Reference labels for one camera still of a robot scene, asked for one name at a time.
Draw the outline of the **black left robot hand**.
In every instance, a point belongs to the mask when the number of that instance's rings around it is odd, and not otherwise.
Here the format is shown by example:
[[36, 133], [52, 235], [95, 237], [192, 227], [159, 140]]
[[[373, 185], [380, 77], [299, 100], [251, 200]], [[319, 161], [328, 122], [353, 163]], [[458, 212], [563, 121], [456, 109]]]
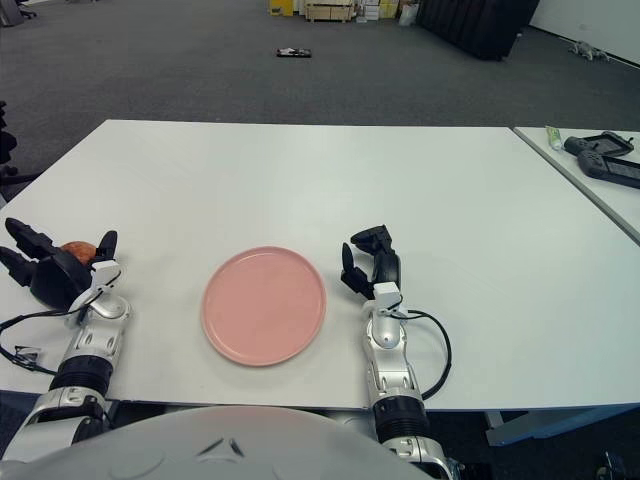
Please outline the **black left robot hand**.
[[114, 261], [118, 234], [113, 230], [97, 246], [84, 241], [56, 246], [15, 218], [6, 219], [5, 228], [17, 249], [3, 247], [1, 263], [16, 283], [49, 307], [68, 310], [84, 292], [111, 286], [121, 275]]

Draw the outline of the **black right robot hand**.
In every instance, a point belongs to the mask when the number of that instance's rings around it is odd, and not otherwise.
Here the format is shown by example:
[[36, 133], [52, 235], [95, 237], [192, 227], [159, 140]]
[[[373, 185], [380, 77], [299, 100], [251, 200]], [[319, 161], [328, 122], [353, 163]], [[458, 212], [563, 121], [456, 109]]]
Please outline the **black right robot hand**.
[[340, 279], [353, 292], [368, 300], [374, 299], [374, 286], [393, 282], [401, 288], [401, 261], [392, 247], [392, 237], [385, 225], [371, 227], [354, 234], [350, 243], [373, 258], [371, 277], [354, 264], [350, 245], [342, 244], [342, 272]]

